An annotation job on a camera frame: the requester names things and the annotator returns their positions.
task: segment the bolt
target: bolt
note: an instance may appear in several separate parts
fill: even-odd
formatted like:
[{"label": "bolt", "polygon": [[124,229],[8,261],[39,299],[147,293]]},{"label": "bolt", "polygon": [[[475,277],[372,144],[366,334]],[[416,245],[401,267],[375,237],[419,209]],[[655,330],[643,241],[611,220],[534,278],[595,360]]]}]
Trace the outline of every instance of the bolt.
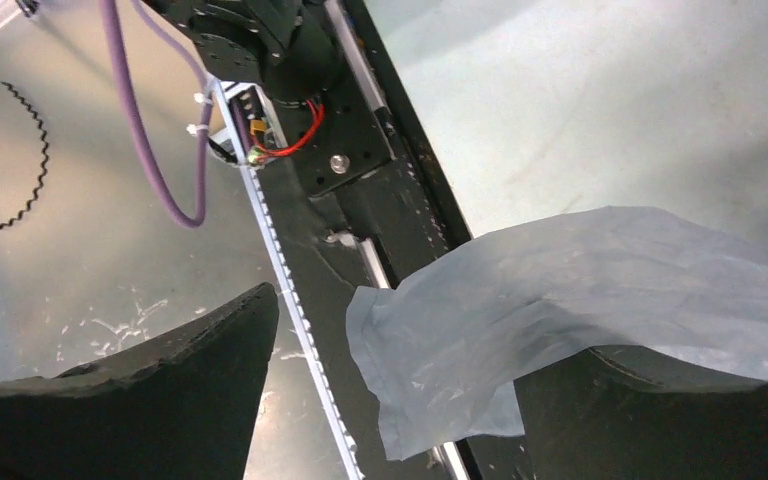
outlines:
[{"label": "bolt", "polygon": [[345,155],[334,155],[331,157],[331,170],[337,175],[342,175],[349,171],[349,157]]}]

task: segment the translucent plastic bag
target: translucent plastic bag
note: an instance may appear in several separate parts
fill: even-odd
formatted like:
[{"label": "translucent plastic bag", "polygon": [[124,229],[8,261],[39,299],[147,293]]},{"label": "translucent plastic bag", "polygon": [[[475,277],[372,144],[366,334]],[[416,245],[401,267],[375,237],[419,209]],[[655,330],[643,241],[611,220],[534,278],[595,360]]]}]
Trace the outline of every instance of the translucent plastic bag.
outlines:
[{"label": "translucent plastic bag", "polygon": [[522,434],[509,382],[602,345],[768,380],[768,248],[652,208],[484,235],[396,290],[358,289],[352,356],[387,456]]}]

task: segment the twisted black wire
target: twisted black wire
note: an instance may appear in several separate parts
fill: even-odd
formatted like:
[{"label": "twisted black wire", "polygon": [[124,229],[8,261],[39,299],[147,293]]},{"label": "twisted black wire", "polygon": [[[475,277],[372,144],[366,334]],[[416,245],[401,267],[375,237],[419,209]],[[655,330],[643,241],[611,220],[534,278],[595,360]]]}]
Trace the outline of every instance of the twisted black wire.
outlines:
[{"label": "twisted black wire", "polygon": [[1,84],[7,88],[7,91],[9,91],[14,98],[19,100],[19,103],[21,103],[22,106],[25,107],[25,110],[31,114],[31,118],[37,122],[37,129],[40,132],[39,140],[42,143],[42,150],[40,150],[40,153],[42,153],[42,162],[40,162],[41,171],[40,174],[37,175],[37,186],[34,187],[34,189],[31,191],[31,198],[25,202],[25,208],[19,210],[19,212],[17,212],[16,215],[14,215],[10,220],[0,223],[0,230],[4,230],[5,228],[12,227],[14,224],[21,221],[25,214],[31,211],[34,202],[39,200],[39,192],[45,186],[45,176],[48,175],[48,161],[50,160],[48,156],[48,149],[51,147],[51,145],[48,143],[48,131],[45,129],[39,112],[37,112],[36,109],[34,109],[34,107],[28,102],[28,100],[23,97],[18,90],[16,90],[16,87],[13,86],[13,84],[7,82],[1,82]]}]

